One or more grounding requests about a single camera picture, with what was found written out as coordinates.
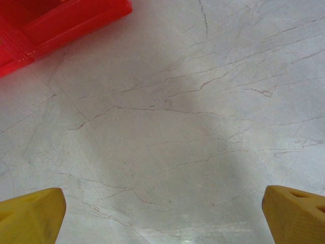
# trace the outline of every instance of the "crack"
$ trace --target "crack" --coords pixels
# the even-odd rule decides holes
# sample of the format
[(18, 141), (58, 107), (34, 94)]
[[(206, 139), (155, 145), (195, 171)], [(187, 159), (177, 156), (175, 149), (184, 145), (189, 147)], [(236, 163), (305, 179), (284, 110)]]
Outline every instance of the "crack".
[(218, 92), (223, 92), (223, 91), (225, 91), (225, 90), (229, 90), (229, 89), (233, 89), (233, 88), (237, 88), (237, 87), (241, 87), (241, 86), (245, 86), (245, 85), (250, 85), (250, 84), (258, 83), (258, 82), (261, 82), (261, 81), (264, 81), (264, 80), (268, 80), (268, 79), (271, 79), (271, 78), (274, 78), (274, 77), (283, 76), (283, 75), (286, 75), (286, 73), (285, 73), (285, 74), (279, 74), (279, 75), (272, 75), (272, 76), (269, 76), (269, 77), (263, 78), (263, 79), (261, 79), (261, 80), (253, 81), (253, 82), (246, 83), (246, 84), (235, 85), (235, 86), (232, 86), (232, 87), (228, 87), (228, 88), (225, 88), (225, 89), (219, 90)]
[(166, 206), (164, 206), (164, 205), (162, 205), (162, 204), (159, 204), (159, 203), (154, 203), (154, 202), (148, 202), (148, 201), (145, 201), (145, 200), (143, 200), (141, 197), (139, 197), (139, 195), (135, 192), (135, 190), (134, 189), (130, 189), (136, 196), (137, 196), (137, 198), (139, 198), (139, 200), (140, 201), (142, 201), (143, 203), (149, 203), (149, 204), (153, 204), (153, 205), (158, 205), (158, 206), (163, 206), (163, 207), (166, 207)]
[(289, 174), (293, 170), (293, 168), (294, 168), (294, 166), (296, 164), (296, 161), (298, 160), (299, 157), (300, 157), (300, 154), (298, 154), (298, 156), (296, 157), (296, 159), (294, 160), (294, 162), (291, 164), (290, 169), (288, 170), (287, 174), (285, 174), (285, 176), (284, 176), (283, 180), (281, 181), (281, 183), (283, 183), (287, 179), (287, 177), (289, 176)]
[(280, 152), (276, 152), (273, 155), (279, 159), (278, 155), (284, 155), (284, 154), (292, 154), (292, 153), (301, 153), (302, 149), (298, 149), (298, 150), (292, 150), (292, 151), (280, 151)]
[(212, 157), (212, 155), (210, 155), (207, 159), (204, 159), (204, 160), (199, 160), (199, 161), (195, 161), (195, 162), (189, 162), (189, 163), (183, 163), (183, 164), (177, 164), (175, 167), (173, 168), (169, 168), (169, 169), (166, 169), (166, 170), (163, 170), (162, 172), (158, 173), (157, 175), (160, 175), (166, 171), (170, 171), (170, 170), (173, 170), (173, 169), (176, 169), (180, 166), (183, 166), (183, 165), (188, 165), (188, 164), (197, 164), (197, 163), (202, 163), (202, 162), (208, 162), (210, 160), (210, 158)]
[(244, 89), (244, 90), (254, 90), (255, 92), (258, 92), (258, 93), (260, 93), (260, 94), (262, 94), (263, 96), (268, 97), (268, 98), (271, 98), (272, 95), (273, 95), (273, 92), (270, 92), (270, 91), (268, 91), (268, 90), (259, 91), (259, 90), (253, 89), (253, 88)]
[(67, 99), (68, 99), (68, 100), (71, 102), (71, 104), (75, 107), (75, 109), (78, 111), (78, 113), (80, 113), (81, 116), (82, 116), (83, 118), (85, 118), (86, 120), (88, 120), (87, 117), (86, 117), (82, 112), (80, 112), (80, 110), (77, 108), (77, 106), (74, 104), (74, 102), (72, 102), (72, 100), (69, 98), (68, 94), (67, 94), (63, 89), (61, 89), (61, 91), (66, 95)]
[(49, 86), (50, 86), (50, 83), (52, 81), (52, 78), (53, 76), (55, 75), (55, 73), (58, 71), (58, 69), (60, 68), (60, 66), (63, 64), (68, 52), (69, 52), (69, 49), (70, 49), (70, 45), (67, 45), (66, 46), (66, 49), (63, 53), (63, 56), (62, 58), (57, 62), (57, 65), (56, 67), (53, 69), (53, 71), (51, 72), (51, 74), (49, 75), (49, 78), (48, 80), (46, 81), (46, 84), (43, 82), (43, 79), (40, 79), (39, 76), (31, 69), (29, 68), (29, 71), (31, 71), (37, 78), (40, 82), (42, 82), (45, 86), (47, 86), (50, 90), (52, 90)]
[(218, 20), (218, 23), (219, 23), (219, 22), (221, 22), (221, 21), (224, 21), (224, 20), (226, 20), (226, 19), (229, 19), (230, 17), (232, 17), (232, 16), (234, 16), (234, 15), (238, 14), (240, 11), (242, 11), (242, 10), (246, 9), (247, 7), (248, 7), (248, 6), (247, 6), (247, 5), (245, 5), (245, 7), (241, 8), (240, 10), (236, 11), (235, 13), (232, 13), (231, 15), (228, 15), (227, 17), (225, 17), (225, 18), (223, 18), (223, 19), (220, 19), (220, 20)]
[(238, 144), (238, 143), (243, 143), (243, 141), (235, 141), (235, 142), (231, 142), (228, 141), (227, 139), (222, 139), (222, 138), (217, 138), (218, 140), (224, 141), (226, 143), (230, 143), (230, 144)]
[(292, 123), (287, 123), (287, 124), (271, 124), (271, 125), (266, 125), (266, 126), (288, 126), (288, 125), (295, 125), (295, 124), (300, 124), (303, 122), (307, 122), (307, 121), (311, 121), (314, 119), (319, 119), (319, 118), (325, 118), (325, 116), (320, 116), (320, 117), (316, 117), (316, 118), (310, 118), (310, 119), (306, 119), (303, 121), (299, 121), (299, 122), (292, 122)]
[(194, 24), (191, 27), (189, 27), (189, 28), (185, 29), (184, 31), (182, 31), (181, 34), (187, 33), (190, 29), (193, 29), (195, 27), (196, 23), (197, 23), (198, 18), (199, 18), (199, 15), (197, 15), (197, 17), (196, 17), (196, 19), (194, 21)]
[(85, 202), (85, 201), (81, 200), (81, 199), (78, 198), (78, 197), (71, 196), (71, 195), (68, 195), (68, 194), (65, 194), (64, 196), (65, 196), (65, 197), (71, 197), (71, 198), (74, 198), (74, 199), (76, 199), (76, 200), (78, 200), (78, 201), (80, 201), (80, 202), (86, 204), (88, 207), (92, 208), (92, 204), (91, 204), (91, 203)]
[[(311, 38), (314, 38), (314, 37), (317, 37), (317, 36), (320, 36), (320, 35), (324, 35), (324, 33), (319, 33), (319, 34), (315, 34), (315, 35), (310, 34), (310, 35), (304, 37), (303, 39), (300, 39), (300, 40), (297, 40), (297, 41), (294, 41), (294, 42), (289, 42), (289, 43), (282, 44), (282, 45), (278, 45), (278, 46), (275, 46), (275, 47), (273, 47), (273, 48), (288, 46), (288, 45), (291, 45), (291, 44), (294, 44), (294, 43), (298, 43), (298, 42), (301, 42), (301, 41), (306, 41), (306, 40), (308, 40), (308, 39), (311, 39)], [(272, 40), (273, 40), (273, 39), (271, 39), (271, 40), (265, 40), (265, 41), (263, 41), (262, 43), (265, 43), (265, 42), (268, 42), (268, 41), (272, 41)]]
[(290, 29), (283, 30), (283, 31), (279, 32), (278, 34), (275, 34), (275, 35), (273, 35), (273, 36), (267, 37), (266, 40), (269, 39), (269, 38), (272, 38), (272, 37), (278, 36), (278, 35), (280, 35), (280, 34), (282, 34), (282, 33), (284, 33), (284, 32), (288, 32), (288, 31), (291, 31), (291, 30), (293, 30), (293, 29), (296, 29), (296, 28), (299, 28), (299, 27), (303, 27), (303, 26), (305, 26), (305, 25), (308, 25), (308, 24), (314, 23), (314, 22), (319, 21), (319, 20), (322, 20), (322, 19), (325, 19), (325, 17), (322, 17), (322, 18), (320, 18), (320, 19), (316, 19), (316, 20), (312, 20), (312, 21), (308, 21), (308, 22), (306, 22), (306, 23), (304, 23), (304, 24), (302, 24), (302, 25), (298, 25), (298, 26), (296, 26), (296, 27), (292, 27), (292, 28), (290, 28)]
[(153, 84), (153, 85), (148, 85), (148, 86), (136, 86), (136, 87), (133, 87), (133, 88), (128, 89), (128, 90), (123, 90), (120, 93), (130, 92), (131, 90), (138, 90), (138, 89), (143, 89), (143, 88), (149, 88), (149, 87), (156, 86), (156, 85), (162, 85), (162, 84), (165, 84), (168, 80), (172, 80), (172, 79), (176, 79), (176, 78), (183, 78), (183, 77), (190, 76), (190, 75), (201, 74), (201, 73), (205, 73), (205, 72), (211, 71), (213, 69), (217, 69), (217, 68), (220, 68), (220, 67), (218, 66), (218, 67), (214, 67), (212, 69), (208, 69), (208, 70), (204, 70), (204, 71), (194, 72), (194, 73), (190, 73), (190, 74), (186, 74), (186, 75), (180, 75), (180, 76), (175, 76), (175, 77), (169, 77), (169, 78), (166, 78), (161, 83), (157, 83), (157, 84)]
[(208, 28), (207, 16), (206, 16), (206, 14), (204, 12), (203, 5), (202, 5), (202, 0), (199, 0), (199, 4), (201, 6), (201, 13), (203, 14), (203, 18), (204, 18), (204, 24), (205, 24), (205, 30), (206, 30), (206, 38), (208, 38), (209, 28)]
[(148, 77), (150, 77), (150, 76), (154, 76), (154, 75), (160, 74), (160, 73), (164, 73), (164, 72), (172, 72), (172, 71), (177, 70), (177, 69), (178, 69), (178, 68), (170, 69), (170, 70), (160, 70), (160, 71), (158, 71), (158, 72), (156, 72), (156, 73), (152, 73), (152, 74), (149, 74), (149, 75), (143, 76), (143, 77), (140, 78), (140, 80), (145, 79), (145, 78), (148, 78)]
[(323, 77), (316, 77), (316, 78), (310, 78), (310, 79), (306, 79), (306, 80), (299, 80), (299, 81), (295, 81), (295, 82), (289, 82), (289, 83), (286, 83), (286, 84), (275, 85), (274, 88), (276, 88), (278, 86), (291, 85), (291, 84), (296, 84), (296, 83), (300, 83), (300, 82), (304, 82), (304, 81), (318, 80), (318, 79), (324, 79), (324, 78), (325, 78), (325, 76), (323, 76)]
[(125, 189), (125, 190), (132, 190), (132, 188), (130, 187), (120, 187), (120, 186), (111, 186), (111, 185), (108, 185), (108, 184), (104, 184), (98, 180), (91, 180), (91, 179), (85, 179), (85, 178), (80, 178), (80, 177), (77, 177), (71, 173), (59, 173), (59, 172), (54, 172), (51, 170), (52, 173), (55, 173), (55, 174), (65, 174), (65, 175), (69, 175), (69, 176), (72, 176), (76, 179), (81, 179), (81, 180), (85, 180), (85, 181), (89, 181), (89, 182), (94, 182), (94, 183), (99, 183), (99, 184), (102, 184), (103, 186), (106, 186), (106, 187), (111, 187), (111, 188), (115, 188), (115, 189)]
[(119, 109), (130, 109), (130, 110), (139, 110), (139, 111), (170, 111), (170, 112), (178, 112), (178, 113), (186, 113), (186, 114), (211, 114), (211, 115), (216, 115), (216, 116), (220, 116), (220, 117), (224, 117), (224, 116), (229, 116), (232, 117), (233, 115), (221, 115), (221, 114), (217, 114), (214, 112), (185, 112), (185, 111), (181, 111), (181, 110), (174, 110), (174, 109), (145, 109), (145, 108), (131, 108), (131, 107), (118, 107), (116, 105), (113, 105), (116, 108)]
[(241, 134), (245, 133), (245, 132), (248, 131), (250, 128), (252, 128), (252, 126), (249, 127), (249, 128), (247, 128), (247, 129), (244, 130), (243, 132), (237, 132), (236, 134), (234, 134), (234, 135), (232, 135), (231, 137), (229, 137), (229, 138), (227, 139), (227, 141), (230, 140), (231, 138), (233, 138), (234, 136), (241, 135)]
[(303, 57), (303, 58), (300, 58), (300, 59), (298, 59), (298, 60), (296, 60), (296, 61), (292, 61), (291, 64), (294, 64), (294, 63), (296, 63), (296, 62), (298, 62), (298, 61), (301, 61), (301, 60), (304, 60), (304, 59), (307, 59), (307, 58), (313, 57), (313, 56), (315, 56), (315, 55), (317, 55), (317, 54), (319, 54), (319, 53), (321, 53), (321, 52), (324, 52), (324, 51), (325, 51), (325, 49), (323, 49), (323, 50), (321, 50), (321, 51), (319, 51), (319, 52), (317, 52), (317, 53), (314, 53), (314, 54), (312, 54), (312, 55), (309, 55), (309, 56), (307, 56), (307, 57)]
[(10, 177), (11, 177), (12, 190), (13, 190), (13, 192), (14, 192), (14, 197), (16, 197), (14, 178), (12, 177), (12, 173), (11, 173), (10, 171), (9, 171), (8, 173), (10, 174)]
[(188, 48), (191, 48), (191, 47), (193, 47), (193, 46), (196, 46), (196, 45), (201, 45), (201, 44), (204, 44), (204, 43), (210, 42), (210, 41), (212, 41), (212, 40), (214, 40), (214, 39), (217, 39), (217, 38), (219, 38), (219, 37), (222, 37), (222, 36), (225, 36), (225, 35), (227, 35), (227, 34), (230, 34), (231, 32), (234, 32), (234, 31), (236, 31), (236, 30), (238, 30), (238, 29), (239, 29), (239, 28), (232, 29), (232, 30), (229, 31), (229, 32), (226, 32), (226, 33), (223, 33), (223, 34), (221, 34), (221, 35), (218, 35), (218, 36), (216, 36), (216, 37), (214, 37), (214, 38), (211, 38), (211, 39), (209, 39), (209, 40), (207, 40), (207, 41), (196, 42), (196, 43), (194, 43), (194, 44), (188, 46), (187, 49), (188, 49)]
[(46, 151), (39, 151), (39, 152), (36, 153), (36, 155), (43, 154), (43, 155), (41, 155), (41, 157), (42, 157), (42, 156), (45, 156), (46, 154), (48, 154), (48, 153), (50, 153), (50, 152), (52, 152), (54, 150), (55, 150), (55, 148), (51, 148), (51, 149), (46, 150)]
[(243, 152), (246, 152), (246, 151), (250, 151), (249, 149), (240, 149), (240, 150), (231, 150), (231, 151), (224, 151), (224, 152), (221, 152), (219, 154), (215, 154), (214, 156), (212, 156), (213, 158), (214, 157), (217, 157), (219, 155), (224, 155), (224, 154), (231, 154), (231, 153), (243, 153)]
[[(56, 96), (56, 94), (53, 94), (53, 95), (50, 96), (49, 98), (47, 98), (47, 99), (45, 99), (44, 101), (42, 101), (42, 102), (38, 105), (38, 108), (39, 108), (39, 107), (40, 107), (44, 102), (46, 102), (46, 101), (48, 101), (48, 100), (54, 98), (55, 96)], [(0, 134), (6, 132), (7, 130), (10, 130), (11, 128), (13, 128), (14, 126), (16, 126), (17, 124), (19, 124), (19, 123), (22, 122), (23, 120), (25, 120), (25, 119), (31, 117), (32, 115), (34, 115), (36, 112), (37, 112), (37, 109), (36, 109), (32, 114), (26, 116), (25, 118), (21, 119), (21, 120), (18, 121), (18, 122), (15, 122), (13, 126), (10, 126), (9, 128), (5, 129), (4, 131), (1, 131)]]
[(167, 144), (167, 143), (191, 143), (191, 142), (194, 142), (194, 141), (209, 141), (209, 140), (197, 140), (197, 139), (194, 139), (194, 140), (191, 140), (191, 141), (166, 141), (166, 142), (163, 142), (163, 143), (157, 143), (157, 144), (147, 145), (147, 147), (150, 147), (150, 146), (159, 146), (159, 145), (164, 145), (164, 144)]
[(303, 125), (299, 126), (299, 128), (298, 128), (297, 131), (294, 133), (294, 135), (293, 135), (292, 138), (295, 138), (295, 136), (297, 135), (297, 133), (299, 132), (299, 130), (301, 129), (302, 126), (303, 126)]
[(25, 164), (25, 163), (23, 163), (23, 164), (18, 164), (18, 165), (12, 165), (12, 164), (7, 164), (7, 163), (5, 163), (5, 162), (0, 162), (0, 164), (8, 165), (8, 166), (11, 166), (11, 167), (18, 167), (18, 166), (23, 165), (23, 164)]
[(108, 199), (108, 198), (114, 197), (114, 196), (116, 196), (116, 195), (118, 195), (118, 194), (120, 194), (120, 193), (122, 193), (122, 192), (126, 192), (126, 191), (130, 191), (130, 189), (124, 189), (123, 191), (117, 192), (117, 193), (115, 193), (115, 194), (113, 194), (113, 195), (110, 195), (110, 196), (108, 196), (108, 197), (97, 198), (97, 199), (100, 200), (100, 201), (102, 201), (102, 200), (105, 200), (105, 199)]
[(231, 198), (230, 200), (228, 200), (228, 201), (224, 201), (224, 202), (221, 202), (221, 203), (218, 203), (218, 204), (214, 204), (214, 203), (210, 203), (209, 205), (207, 205), (207, 204), (204, 204), (205, 206), (208, 206), (208, 207), (219, 207), (219, 206), (223, 206), (223, 205), (225, 205), (225, 204), (227, 204), (227, 203), (230, 203), (231, 201), (233, 201), (233, 200), (235, 200), (235, 199), (237, 199), (237, 198), (239, 198), (240, 197), (240, 195), (238, 195), (238, 196), (236, 196), (236, 197), (233, 197), (233, 198)]
[(224, 52), (224, 51), (230, 51), (230, 54), (232, 54), (235, 51), (238, 51), (240, 49), (243, 49), (243, 48), (246, 48), (246, 47), (250, 47), (250, 46), (252, 46), (252, 44), (249, 44), (249, 45), (244, 46), (244, 47), (236, 48), (236, 49), (229, 49), (229, 48), (227, 48), (227, 49), (219, 50), (219, 51), (216, 51), (216, 52), (211, 52), (211, 53), (208, 53), (206, 55), (196, 56), (196, 57), (193, 57), (191, 60), (196, 59), (196, 58), (201, 58), (201, 57), (207, 57), (207, 56), (214, 55), (216, 53), (220, 53), (220, 52)]
[(227, 74), (229, 74), (231, 71), (233, 71), (233, 70), (236, 69), (237, 67), (239, 67), (239, 66), (241, 66), (241, 65), (244, 65), (244, 64), (246, 64), (246, 63), (242, 63), (242, 64), (240, 64), (240, 65), (237, 65), (236, 67), (232, 68), (230, 71), (226, 72), (226, 73), (223, 74), (222, 76), (220, 76), (220, 77), (218, 77), (218, 78), (214, 78), (214, 79), (212, 79), (212, 80), (209, 80), (209, 81), (203, 83), (203, 84), (200, 86), (200, 88), (197, 89), (197, 90), (187, 90), (187, 91), (182, 91), (182, 92), (180, 92), (180, 93), (176, 93), (176, 94), (174, 94), (174, 95), (170, 95), (170, 96), (168, 96), (168, 97), (166, 97), (166, 98), (173, 98), (173, 97), (176, 97), (176, 96), (178, 96), (178, 95), (180, 95), (180, 94), (185, 94), (185, 93), (195, 93), (195, 92), (199, 92), (199, 91), (202, 90), (202, 88), (203, 88), (204, 86), (210, 84), (211, 82), (213, 82), (213, 81), (215, 81), (215, 80), (218, 80), (218, 79), (221, 79), (221, 78), (225, 77), (225, 76), (226, 76)]
[(81, 126), (79, 126), (78, 128), (75, 128), (75, 129), (66, 129), (66, 131), (76, 131), (76, 130), (82, 128), (86, 123), (87, 122), (82, 123)]
[(258, 151), (285, 151), (286, 148), (258, 149)]
[[(79, 199), (79, 198), (77, 198), (77, 197), (71, 196), (71, 195), (66, 195), (66, 196), (71, 197), (71, 198), (74, 198), (74, 199), (77, 199), (77, 200), (83, 202), (84, 204), (86, 204), (87, 206), (89, 206), (90, 209), (92, 209), (92, 210), (94, 211), (94, 213), (90, 213), (90, 212), (87, 212), (87, 211), (81, 210), (81, 212), (82, 212), (83, 214), (86, 214), (86, 215), (92, 215), (92, 216), (94, 216), (94, 217), (105, 218), (105, 219), (108, 219), (108, 220), (112, 220), (112, 221), (118, 222), (118, 223), (120, 223), (121, 225), (126, 226), (126, 227), (132, 229), (132, 230), (133, 230), (135, 233), (137, 233), (141, 238), (143, 238), (143, 239), (144, 239), (148, 244), (150, 244), (150, 242), (149, 242), (149, 241), (148, 241), (148, 240), (147, 240), (147, 239), (146, 239), (142, 234), (140, 234), (140, 233), (139, 233), (139, 232), (134, 228), (134, 226), (133, 226), (132, 224), (126, 224), (126, 223), (124, 223), (123, 221), (119, 220), (118, 218), (116, 218), (116, 217), (114, 217), (114, 216), (112, 216), (112, 215), (109, 215), (109, 214), (107, 214), (107, 213), (101, 211), (100, 208), (99, 208), (98, 206), (96, 206), (96, 205), (93, 205), (93, 204), (90, 204), (90, 203), (84, 202), (83, 200), (81, 200), (81, 199)], [(142, 227), (142, 226), (141, 226), (141, 227), (136, 226), (136, 227), (141, 228), (141, 229), (143, 229), (143, 230), (151, 229), (151, 228), (146, 227), (146, 226), (143, 226), (143, 227)], [(172, 236), (172, 237), (180, 237), (180, 236), (176, 236), (176, 235), (171, 235), (171, 234), (163, 233), (163, 232), (158, 231), (158, 230), (155, 230), (155, 231), (157, 231), (157, 232), (159, 232), (159, 233), (161, 233), (161, 234), (166, 234), (166, 235)]]
[(99, 114), (99, 115), (96, 115), (94, 118), (91, 118), (91, 119), (89, 119), (88, 121), (91, 121), (91, 120), (93, 120), (93, 119), (95, 119), (95, 118), (98, 118), (98, 117), (100, 117), (100, 116), (106, 115), (106, 114), (107, 114), (110, 110), (112, 110), (113, 108), (114, 108), (114, 106), (112, 106), (110, 109), (106, 110), (105, 113), (101, 113), (101, 114)]
[(313, 142), (315, 142), (315, 143), (314, 143), (314, 144), (307, 144), (307, 145), (306, 145), (306, 142), (307, 142), (307, 141), (305, 141), (305, 143), (303, 144), (303, 148), (305, 148), (305, 147), (310, 147), (310, 146), (316, 146), (316, 145), (324, 144), (324, 140), (314, 140), (314, 139), (312, 139), (312, 138), (311, 138), (311, 140), (312, 140)]

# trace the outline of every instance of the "marble floor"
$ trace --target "marble floor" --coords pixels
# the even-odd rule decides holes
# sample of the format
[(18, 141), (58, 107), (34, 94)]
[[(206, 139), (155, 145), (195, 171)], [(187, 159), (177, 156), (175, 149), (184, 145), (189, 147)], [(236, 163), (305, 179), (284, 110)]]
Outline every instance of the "marble floor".
[(272, 244), (267, 185), (325, 195), (325, 0), (133, 6), (0, 80), (0, 198), (62, 188), (58, 244)]

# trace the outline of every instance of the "white marble surface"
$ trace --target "white marble surface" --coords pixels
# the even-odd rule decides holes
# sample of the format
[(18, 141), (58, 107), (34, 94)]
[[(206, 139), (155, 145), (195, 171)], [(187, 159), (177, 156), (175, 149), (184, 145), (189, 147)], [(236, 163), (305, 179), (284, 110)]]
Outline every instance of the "white marble surface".
[(134, 0), (0, 81), (0, 198), (61, 187), (57, 243), (273, 243), (325, 195), (325, 1)]

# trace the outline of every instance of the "red toy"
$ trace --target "red toy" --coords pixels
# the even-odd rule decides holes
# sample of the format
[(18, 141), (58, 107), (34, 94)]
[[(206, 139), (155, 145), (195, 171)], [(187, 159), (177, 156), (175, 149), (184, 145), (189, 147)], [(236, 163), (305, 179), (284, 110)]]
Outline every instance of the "red toy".
[(128, 0), (0, 1), (0, 77), (132, 12)]

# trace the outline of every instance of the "yellow plastic object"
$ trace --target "yellow plastic object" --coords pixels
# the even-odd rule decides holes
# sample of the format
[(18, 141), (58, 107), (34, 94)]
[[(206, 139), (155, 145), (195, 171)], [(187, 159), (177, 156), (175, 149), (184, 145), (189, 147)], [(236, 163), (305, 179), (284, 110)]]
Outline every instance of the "yellow plastic object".
[(55, 243), (65, 213), (66, 201), (60, 188), (0, 202), (0, 243)]
[(276, 244), (325, 243), (325, 197), (268, 186), (262, 209)]

